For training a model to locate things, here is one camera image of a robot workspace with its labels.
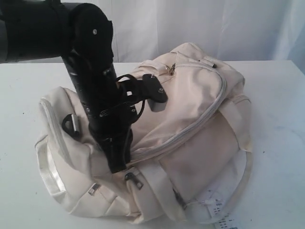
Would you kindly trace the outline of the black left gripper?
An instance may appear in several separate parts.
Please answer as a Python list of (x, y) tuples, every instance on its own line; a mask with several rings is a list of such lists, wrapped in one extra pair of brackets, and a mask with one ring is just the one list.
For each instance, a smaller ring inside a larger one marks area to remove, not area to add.
[(131, 125), (137, 119), (138, 82), (130, 74), (118, 77), (114, 68), (81, 69), (81, 104), (89, 129), (106, 155), (111, 173), (131, 160)]

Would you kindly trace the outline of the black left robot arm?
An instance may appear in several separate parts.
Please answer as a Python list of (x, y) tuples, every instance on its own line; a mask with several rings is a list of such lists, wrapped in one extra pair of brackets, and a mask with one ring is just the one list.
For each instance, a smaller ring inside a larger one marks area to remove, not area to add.
[(131, 105), (113, 66), (113, 24), (92, 3), (3, 0), (2, 63), (61, 57), (89, 121), (89, 131), (117, 173), (130, 161)]

